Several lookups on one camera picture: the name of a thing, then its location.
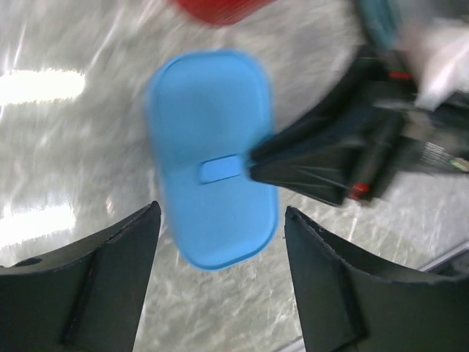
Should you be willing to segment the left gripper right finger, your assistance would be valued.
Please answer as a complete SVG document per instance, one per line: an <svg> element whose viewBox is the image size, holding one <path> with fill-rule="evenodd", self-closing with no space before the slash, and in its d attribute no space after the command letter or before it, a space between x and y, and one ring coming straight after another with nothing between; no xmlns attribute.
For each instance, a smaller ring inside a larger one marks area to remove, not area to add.
<svg viewBox="0 0 469 352"><path fill-rule="evenodd" d="M468 251L404 267L287 208L285 235L307 351L466 351Z"/></svg>

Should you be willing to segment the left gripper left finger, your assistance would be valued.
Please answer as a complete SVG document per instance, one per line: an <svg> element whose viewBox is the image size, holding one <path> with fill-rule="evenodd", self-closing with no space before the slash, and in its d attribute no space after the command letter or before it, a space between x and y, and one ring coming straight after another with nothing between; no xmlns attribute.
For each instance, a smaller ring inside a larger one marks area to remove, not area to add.
<svg viewBox="0 0 469 352"><path fill-rule="evenodd" d="M1 269L3 351L131 351L160 232L156 202Z"/></svg>

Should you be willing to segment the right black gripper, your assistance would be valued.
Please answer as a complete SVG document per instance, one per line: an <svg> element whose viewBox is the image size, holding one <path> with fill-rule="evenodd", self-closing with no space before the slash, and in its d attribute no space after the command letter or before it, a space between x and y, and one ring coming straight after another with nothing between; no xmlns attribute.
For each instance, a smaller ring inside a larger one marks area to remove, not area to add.
<svg viewBox="0 0 469 352"><path fill-rule="evenodd" d="M297 121L275 135L272 154L253 156L252 180L340 206L347 198L380 197L397 172L405 109L416 96L413 77L360 47L322 99L322 117Z"/></svg>

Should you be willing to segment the blue lunch box lid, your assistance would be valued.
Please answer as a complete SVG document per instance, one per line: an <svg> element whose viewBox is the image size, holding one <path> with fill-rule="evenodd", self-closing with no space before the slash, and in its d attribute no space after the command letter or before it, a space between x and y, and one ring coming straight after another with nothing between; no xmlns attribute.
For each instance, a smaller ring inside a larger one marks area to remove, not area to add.
<svg viewBox="0 0 469 352"><path fill-rule="evenodd" d="M166 219L202 271L258 255L278 228L278 191L253 181L250 151L273 135L270 82L235 50L195 51L160 68L145 92Z"/></svg>

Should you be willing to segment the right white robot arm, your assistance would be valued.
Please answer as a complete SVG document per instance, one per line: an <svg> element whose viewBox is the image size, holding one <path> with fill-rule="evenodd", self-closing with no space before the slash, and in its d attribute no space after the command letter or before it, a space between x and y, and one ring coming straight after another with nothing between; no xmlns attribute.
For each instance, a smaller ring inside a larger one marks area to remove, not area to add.
<svg viewBox="0 0 469 352"><path fill-rule="evenodd" d="M336 85L251 151L250 177L328 205L380 198L401 172L468 175L468 26L407 21L361 45Z"/></svg>

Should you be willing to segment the dark teal square plate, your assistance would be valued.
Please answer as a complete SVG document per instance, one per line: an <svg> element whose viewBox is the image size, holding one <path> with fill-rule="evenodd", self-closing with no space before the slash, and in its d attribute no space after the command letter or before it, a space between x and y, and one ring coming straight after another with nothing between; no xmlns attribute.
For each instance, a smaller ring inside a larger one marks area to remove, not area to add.
<svg viewBox="0 0 469 352"><path fill-rule="evenodd" d="M397 1L358 0L355 6L368 39L378 48L393 49L400 22Z"/></svg>

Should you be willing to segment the red ribbed cup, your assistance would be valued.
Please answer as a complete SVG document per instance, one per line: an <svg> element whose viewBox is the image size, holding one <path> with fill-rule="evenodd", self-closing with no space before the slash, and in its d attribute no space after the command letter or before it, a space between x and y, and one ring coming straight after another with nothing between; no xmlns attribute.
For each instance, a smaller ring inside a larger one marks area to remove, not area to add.
<svg viewBox="0 0 469 352"><path fill-rule="evenodd" d="M273 3L273 0L177 0L192 18L213 26L231 26Z"/></svg>

